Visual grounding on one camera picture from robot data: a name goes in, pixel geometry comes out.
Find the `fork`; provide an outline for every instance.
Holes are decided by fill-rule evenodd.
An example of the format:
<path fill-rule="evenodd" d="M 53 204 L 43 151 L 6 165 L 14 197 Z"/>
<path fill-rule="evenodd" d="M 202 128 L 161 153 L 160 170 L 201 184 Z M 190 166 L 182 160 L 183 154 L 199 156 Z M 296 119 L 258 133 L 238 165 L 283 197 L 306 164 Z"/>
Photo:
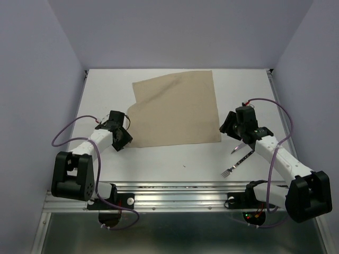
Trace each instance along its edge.
<path fill-rule="evenodd" d="M 232 167 L 226 169 L 223 173 L 221 173 L 223 178 L 228 177 L 233 170 L 238 167 L 244 160 L 246 160 L 249 156 L 251 156 L 254 153 L 254 151 L 249 152 L 248 154 L 246 154 L 240 161 L 238 161 L 237 163 L 235 163 Z"/>

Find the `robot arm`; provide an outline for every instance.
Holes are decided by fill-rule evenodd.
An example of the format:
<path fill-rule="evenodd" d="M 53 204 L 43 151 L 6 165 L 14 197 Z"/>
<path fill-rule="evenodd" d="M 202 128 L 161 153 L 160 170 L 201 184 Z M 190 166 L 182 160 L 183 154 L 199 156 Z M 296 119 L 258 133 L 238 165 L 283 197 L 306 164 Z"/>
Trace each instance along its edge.
<path fill-rule="evenodd" d="M 278 141 L 266 127 L 259 128 L 255 111 L 242 106 L 229 112 L 220 132 L 242 140 L 268 162 L 271 162 Z M 279 147 L 275 169 L 284 178 L 288 188 L 271 186 L 270 204 L 285 209 L 296 222 L 317 217 L 332 210 L 329 178 L 323 172 L 315 172 L 293 157 L 285 148 Z M 267 182 L 256 181 L 246 186 L 245 193 L 235 194 L 229 208 L 254 208 L 266 202 Z"/>
<path fill-rule="evenodd" d="M 125 114 L 111 111 L 107 121 L 100 123 L 88 138 L 75 149 L 69 152 L 59 152 L 56 156 L 51 192 L 55 197 L 64 197 L 81 201 L 97 198 L 94 191 L 93 162 L 97 159 L 95 142 L 99 153 L 109 146 L 116 151 L 132 141 L 131 135 L 123 127 Z M 69 175 L 69 171 L 77 170 L 76 176 Z M 99 183 L 99 192 L 102 198 L 113 198 L 116 194 L 115 185 Z"/>

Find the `purple cable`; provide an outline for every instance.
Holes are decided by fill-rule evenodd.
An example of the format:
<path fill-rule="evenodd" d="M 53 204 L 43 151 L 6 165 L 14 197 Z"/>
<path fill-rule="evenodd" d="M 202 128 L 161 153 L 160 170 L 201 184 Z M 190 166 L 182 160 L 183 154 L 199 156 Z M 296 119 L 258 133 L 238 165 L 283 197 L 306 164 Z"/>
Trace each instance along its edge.
<path fill-rule="evenodd" d="M 278 102 L 273 101 L 271 99 L 266 99 L 266 98 L 253 98 L 253 99 L 249 99 L 248 102 L 251 101 L 267 101 L 267 102 L 272 102 L 275 105 L 277 105 L 279 108 L 281 108 L 285 114 L 287 115 L 287 117 L 290 120 L 291 123 L 291 129 L 290 129 L 290 133 L 281 141 L 278 142 L 278 144 L 276 145 L 276 148 L 274 150 L 273 156 L 272 156 L 272 160 L 271 160 L 271 165 L 270 165 L 270 171 L 269 171 L 269 178 L 267 180 L 267 192 L 266 192 L 266 209 L 268 213 L 274 213 L 277 211 L 278 207 L 276 207 L 274 210 L 270 210 L 270 189 L 271 189 L 271 180 L 272 180 L 272 172 L 273 172 L 273 167 L 274 167 L 274 163 L 275 163 L 275 159 L 276 159 L 276 154 L 278 153 L 279 150 L 279 146 L 281 144 L 283 144 L 286 140 L 288 140 L 292 134 L 293 134 L 293 129 L 294 129 L 294 124 L 293 124 L 293 120 L 292 117 L 290 116 L 290 114 L 287 112 L 287 110 L 281 106 Z"/>
<path fill-rule="evenodd" d="M 114 208 L 114 209 L 132 212 L 132 213 L 135 213 L 136 216 L 137 216 L 137 219 L 136 219 L 135 221 L 133 221 L 133 223 L 131 223 L 131 224 L 127 225 L 127 226 L 124 226 L 124 227 L 122 227 L 122 228 L 119 228 L 119 229 L 110 228 L 110 227 L 107 227 L 107 226 L 104 225 L 104 224 L 101 224 L 101 223 L 100 223 L 100 224 L 101 224 L 102 227 L 104 227 L 104 228 L 106 228 L 106 229 L 109 229 L 109 230 L 122 230 L 122 229 L 127 229 L 127 228 L 133 226 L 134 224 L 136 224 L 136 223 L 139 221 L 140 215 L 139 215 L 139 213 L 138 213 L 137 211 L 135 211 L 135 210 L 132 210 L 132 209 L 129 209 L 129 208 L 125 208 L 125 207 L 121 207 L 121 206 L 114 205 L 114 204 L 112 204 L 112 203 L 110 203 L 110 202 L 104 200 L 104 199 L 100 196 L 100 194 L 99 194 L 99 192 L 98 192 L 98 185 L 99 185 L 99 178 L 100 178 L 100 172 L 101 172 L 101 157 L 100 157 L 100 152 L 99 152 L 99 149 L 98 149 L 96 143 L 95 143 L 93 140 L 90 140 L 90 139 L 88 139 L 88 138 L 79 137 L 79 138 L 72 138 L 72 139 L 69 139 L 69 140 L 67 140 L 67 141 L 65 141 L 65 142 L 63 142 L 63 143 L 61 143 L 61 144 L 55 144 L 55 141 L 57 140 L 57 138 L 58 138 L 58 137 L 59 137 L 59 136 L 60 136 L 60 135 L 61 135 L 61 134 L 69 127 L 69 126 L 71 126 L 75 121 L 77 121 L 77 120 L 79 120 L 79 119 L 81 119 L 81 118 L 85 118 L 85 117 L 90 117 L 90 118 L 93 118 L 93 119 L 95 119 L 95 120 L 97 121 L 97 118 L 94 117 L 94 116 L 92 116 L 92 115 L 83 115 L 83 116 L 79 116 L 79 117 L 75 118 L 73 121 L 71 121 L 69 124 L 67 124 L 61 131 L 59 131 L 58 134 L 53 138 L 53 140 L 52 140 L 52 146 L 53 146 L 53 147 L 61 147 L 61 146 L 65 145 L 65 144 L 67 144 L 67 143 L 69 143 L 69 142 L 71 142 L 71 141 L 75 141 L 75 140 L 86 140 L 86 141 L 88 141 L 89 143 L 91 143 L 91 144 L 93 145 L 94 150 L 95 150 L 96 155 L 97 155 L 97 177 L 96 177 L 95 189 L 94 189 L 94 190 L 95 190 L 95 193 L 96 193 L 96 195 L 97 195 L 97 197 L 100 199 L 101 202 L 105 203 L 106 205 L 108 205 L 108 206 L 110 206 L 110 207 L 112 207 L 112 208 Z"/>

